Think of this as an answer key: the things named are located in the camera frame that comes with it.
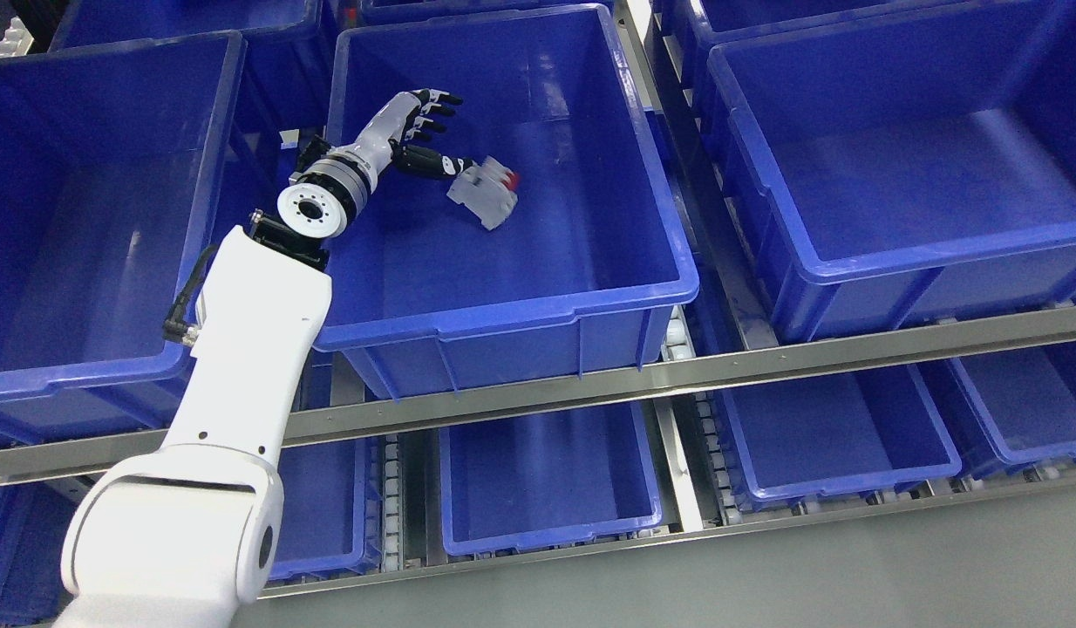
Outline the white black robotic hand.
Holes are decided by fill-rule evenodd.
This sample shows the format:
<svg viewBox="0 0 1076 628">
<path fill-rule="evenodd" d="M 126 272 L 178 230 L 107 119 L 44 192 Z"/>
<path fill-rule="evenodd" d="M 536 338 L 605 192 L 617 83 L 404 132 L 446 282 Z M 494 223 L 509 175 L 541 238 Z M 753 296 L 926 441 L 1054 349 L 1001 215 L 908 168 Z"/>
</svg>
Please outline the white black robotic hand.
<svg viewBox="0 0 1076 628">
<path fill-rule="evenodd" d="M 457 179 L 477 162 L 439 154 L 423 144 L 434 133 L 445 131 L 445 125 L 438 118 L 451 118 L 462 103 L 459 96 L 439 89 L 398 92 L 376 113 L 353 143 L 328 149 L 310 167 L 310 172 L 339 183 L 359 210 L 376 192 L 378 179 L 388 167 L 423 179 Z"/>
</svg>

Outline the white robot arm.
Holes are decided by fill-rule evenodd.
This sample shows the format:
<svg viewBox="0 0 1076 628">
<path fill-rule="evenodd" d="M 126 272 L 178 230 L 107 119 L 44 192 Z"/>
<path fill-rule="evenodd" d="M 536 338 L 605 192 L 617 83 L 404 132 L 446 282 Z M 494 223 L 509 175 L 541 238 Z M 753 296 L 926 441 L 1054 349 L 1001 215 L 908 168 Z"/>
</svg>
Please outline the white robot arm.
<svg viewBox="0 0 1076 628">
<path fill-rule="evenodd" d="M 239 226 L 201 268 L 186 393 L 162 445 L 77 505 L 58 627 L 227 627 L 269 577 L 284 428 L 331 280 Z"/>
</svg>

